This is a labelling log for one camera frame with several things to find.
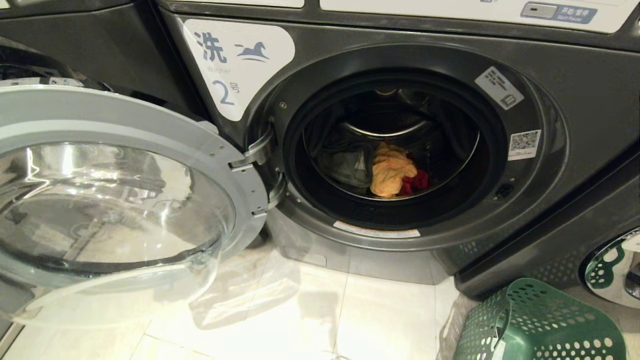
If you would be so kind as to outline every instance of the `qr code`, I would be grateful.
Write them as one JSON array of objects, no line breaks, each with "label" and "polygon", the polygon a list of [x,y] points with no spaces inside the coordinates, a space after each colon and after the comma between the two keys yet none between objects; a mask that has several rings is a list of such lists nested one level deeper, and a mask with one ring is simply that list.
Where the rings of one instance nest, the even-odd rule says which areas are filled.
[{"label": "qr code", "polygon": [[522,150],[522,149],[533,149],[538,146],[538,137],[540,136],[540,131],[529,131],[526,133],[513,134],[511,135],[511,147],[510,151],[514,150]]}]

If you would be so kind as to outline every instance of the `white tile floor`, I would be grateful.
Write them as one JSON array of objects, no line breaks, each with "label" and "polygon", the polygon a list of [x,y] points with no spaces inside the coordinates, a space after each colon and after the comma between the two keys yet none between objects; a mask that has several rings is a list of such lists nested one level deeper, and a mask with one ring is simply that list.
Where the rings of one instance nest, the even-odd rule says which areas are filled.
[{"label": "white tile floor", "polygon": [[[589,302],[620,324],[629,359],[640,359],[640,312]],[[3,359],[448,360],[474,305],[451,278],[426,286],[348,275],[268,245],[227,261],[176,313],[106,329],[26,327]]]}]

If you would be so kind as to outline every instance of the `red cloth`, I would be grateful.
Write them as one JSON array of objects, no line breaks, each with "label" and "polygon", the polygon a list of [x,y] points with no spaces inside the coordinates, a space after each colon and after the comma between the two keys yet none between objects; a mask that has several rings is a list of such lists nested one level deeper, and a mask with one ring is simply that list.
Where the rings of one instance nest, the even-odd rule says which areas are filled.
[{"label": "red cloth", "polygon": [[402,178],[402,189],[400,189],[400,196],[413,195],[414,192],[424,190],[429,186],[429,174],[422,170],[418,170],[418,174],[414,177]]}]

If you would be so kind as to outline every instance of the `front-load washing machine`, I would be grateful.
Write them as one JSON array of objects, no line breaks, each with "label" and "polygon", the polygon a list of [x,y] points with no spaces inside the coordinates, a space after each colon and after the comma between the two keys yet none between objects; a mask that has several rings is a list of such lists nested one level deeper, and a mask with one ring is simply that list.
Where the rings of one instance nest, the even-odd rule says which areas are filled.
[{"label": "front-load washing machine", "polygon": [[0,10],[0,315],[12,322],[148,318],[206,290],[264,223],[260,177],[230,168],[245,157],[193,114],[152,3],[125,3]]},{"label": "front-load washing machine", "polygon": [[483,298],[532,277],[640,309],[640,144],[578,187],[561,209],[522,229],[456,275],[464,294]]},{"label": "front-load washing machine", "polygon": [[[436,284],[638,140],[637,1],[158,3],[288,258]],[[381,143],[426,187],[368,189]]]}]

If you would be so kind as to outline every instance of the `yellow cloth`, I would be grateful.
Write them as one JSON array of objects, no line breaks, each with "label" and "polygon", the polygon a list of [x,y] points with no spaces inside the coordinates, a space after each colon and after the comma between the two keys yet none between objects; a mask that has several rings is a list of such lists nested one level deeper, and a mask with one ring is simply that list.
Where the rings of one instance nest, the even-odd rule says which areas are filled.
[{"label": "yellow cloth", "polygon": [[390,197],[402,189],[402,178],[418,174],[413,161],[406,157],[406,151],[395,145],[381,143],[373,160],[373,181],[371,192],[382,197]]}]

